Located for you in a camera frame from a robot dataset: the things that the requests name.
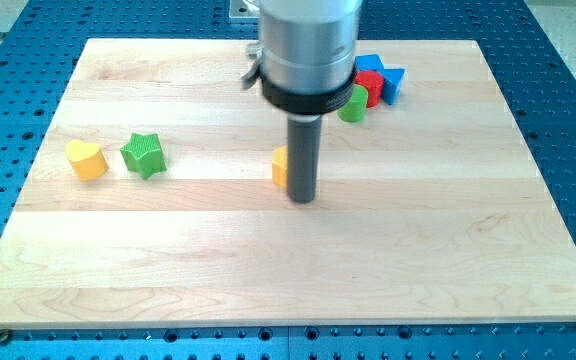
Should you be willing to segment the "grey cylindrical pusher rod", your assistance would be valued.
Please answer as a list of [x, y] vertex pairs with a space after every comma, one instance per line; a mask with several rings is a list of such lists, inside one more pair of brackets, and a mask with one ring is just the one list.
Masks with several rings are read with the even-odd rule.
[[316, 195], [322, 116], [289, 114], [287, 120], [287, 193], [296, 203]]

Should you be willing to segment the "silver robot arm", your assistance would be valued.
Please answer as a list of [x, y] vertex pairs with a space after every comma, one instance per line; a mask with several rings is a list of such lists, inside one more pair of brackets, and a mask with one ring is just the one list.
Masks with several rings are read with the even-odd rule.
[[316, 196], [322, 118], [351, 98], [362, 0], [266, 0], [258, 4], [259, 40], [244, 89], [287, 114], [287, 195]]

